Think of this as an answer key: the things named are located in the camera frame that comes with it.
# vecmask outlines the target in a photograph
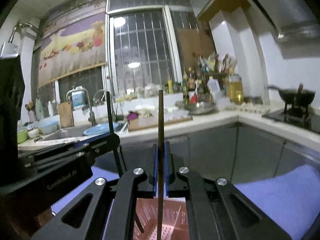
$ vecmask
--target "gas stove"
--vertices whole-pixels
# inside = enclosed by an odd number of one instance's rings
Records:
[[[262,117],[320,134],[320,115],[309,113],[307,107],[292,106],[288,109],[286,104],[284,109],[265,114]]]

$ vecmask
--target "faucet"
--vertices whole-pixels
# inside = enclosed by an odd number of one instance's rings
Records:
[[[97,99],[97,95],[98,95],[99,92],[108,92],[108,91],[105,90],[105,89],[98,90],[93,96],[93,101],[95,101]],[[114,108],[113,108],[114,100],[112,99],[111,95],[110,95],[110,101],[111,101],[112,120],[115,121],[116,120],[116,115],[115,115],[115,111],[114,111]]]
[[[88,104],[89,104],[89,114],[90,114],[90,117],[88,118],[88,121],[91,122],[92,126],[97,125],[96,118],[94,116],[94,112],[92,111],[92,106],[90,104],[89,93],[88,93],[87,89],[85,89],[85,88],[77,88],[77,89],[69,90],[67,92],[67,95],[66,95],[67,101],[68,101],[68,95],[70,93],[72,93],[72,92],[77,92],[77,91],[84,91],[87,94]]]

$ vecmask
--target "wok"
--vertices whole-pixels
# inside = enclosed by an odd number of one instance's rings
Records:
[[[281,99],[294,106],[308,106],[312,103],[315,98],[316,92],[303,89],[303,84],[300,84],[299,88],[296,89],[281,89],[275,85],[266,86],[265,89],[278,90]]]

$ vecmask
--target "dish rack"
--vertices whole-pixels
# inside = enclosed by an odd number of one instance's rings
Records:
[[[157,239],[158,199],[138,198],[136,213],[144,228],[141,233],[134,224],[134,240]],[[189,240],[189,225],[186,203],[164,199],[161,240]]]

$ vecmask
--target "blue plate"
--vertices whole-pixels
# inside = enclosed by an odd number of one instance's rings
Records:
[[[116,129],[118,126],[119,125],[116,122],[113,123],[113,129]],[[85,130],[83,134],[88,136],[88,135],[99,135],[99,134],[104,134],[108,132],[110,132],[109,123],[101,123]]]

